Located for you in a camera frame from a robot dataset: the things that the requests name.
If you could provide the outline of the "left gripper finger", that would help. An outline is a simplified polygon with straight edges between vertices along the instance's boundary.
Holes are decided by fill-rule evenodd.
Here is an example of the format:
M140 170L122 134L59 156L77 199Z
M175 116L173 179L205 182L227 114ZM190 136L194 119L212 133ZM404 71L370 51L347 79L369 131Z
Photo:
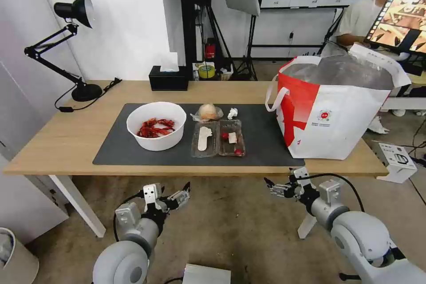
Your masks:
M190 199L190 193L174 193L167 198L167 212L178 210L183 207Z
M187 182L182 190L167 197L170 202L187 202L190 199L190 182Z

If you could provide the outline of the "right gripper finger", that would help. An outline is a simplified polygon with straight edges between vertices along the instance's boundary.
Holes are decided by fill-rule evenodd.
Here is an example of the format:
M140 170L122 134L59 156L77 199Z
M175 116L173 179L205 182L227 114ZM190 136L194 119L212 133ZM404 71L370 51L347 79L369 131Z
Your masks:
M292 198L292 190L291 189L280 189L280 188L270 188L270 193L277 197L283 197L290 199Z
M264 177L264 181L269 189L290 189L291 188L291 184L276 184L266 177Z

